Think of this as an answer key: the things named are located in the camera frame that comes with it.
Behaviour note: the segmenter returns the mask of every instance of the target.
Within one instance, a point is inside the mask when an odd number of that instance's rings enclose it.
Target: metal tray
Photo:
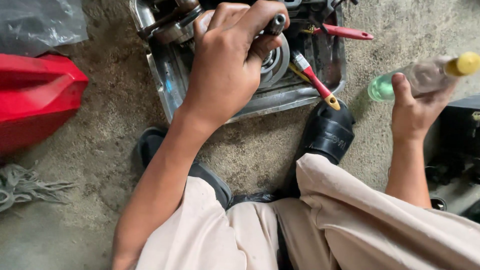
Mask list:
[[[131,0],[130,10],[137,29],[151,25],[155,19],[142,0]],[[326,23],[343,25],[341,6],[331,14]],[[325,34],[305,35],[305,58],[318,78],[338,94],[345,88],[346,59],[343,38]],[[148,64],[157,87],[168,122],[173,112],[182,104],[188,88],[188,77],[193,54],[178,45],[160,45],[154,38],[148,41]],[[292,71],[287,70],[282,79],[268,88],[258,89],[247,105],[227,123],[243,118],[269,114],[276,111],[307,105],[320,100],[318,92]]]

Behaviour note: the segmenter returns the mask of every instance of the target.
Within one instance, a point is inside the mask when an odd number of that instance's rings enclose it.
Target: green liquid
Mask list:
[[[370,98],[375,101],[394,100],[395,94],[393,93],[392,76],[397,72],[398,71],[393,71],[373,79],[367,88]]]

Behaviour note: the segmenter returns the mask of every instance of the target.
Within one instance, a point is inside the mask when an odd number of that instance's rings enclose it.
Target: hand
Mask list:
[[[288,27],[287,9],[276,1],[220,3],[197,18],[190,83],[176,116],[211,134],[247,104],[260,84],[263,59],[282,45],[280,37],[255,38],[278,12]]]
[[[435,119],[447,105],[455,86],[413,98],[410,83],[402,73],[392,77],[395,104],[392,111],[393,141],[423,140]]]

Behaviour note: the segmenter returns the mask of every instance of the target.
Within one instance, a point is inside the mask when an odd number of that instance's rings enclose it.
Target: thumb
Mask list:
[[[260,35],[254,39],[247,56],[247,65],[252,72],[259,73],[262,62],[271,50],[282,45],[282,38],[278,36]]]
[[[392,76],[392,86],[395,94],[395,104],[409,105],[415,102],[415,99],[412,97],[410,82],[408,82],[405,75],[395,73]]]

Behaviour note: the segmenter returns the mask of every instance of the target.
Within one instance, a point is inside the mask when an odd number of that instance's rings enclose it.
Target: beige pants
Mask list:
[[[294,269],[480,269],[480,225],[367,187],[319,155],[297,162],[301,198],[224,212],[188,178],[182,205],[148,238],[140,270],[269,270],[277,219]]]

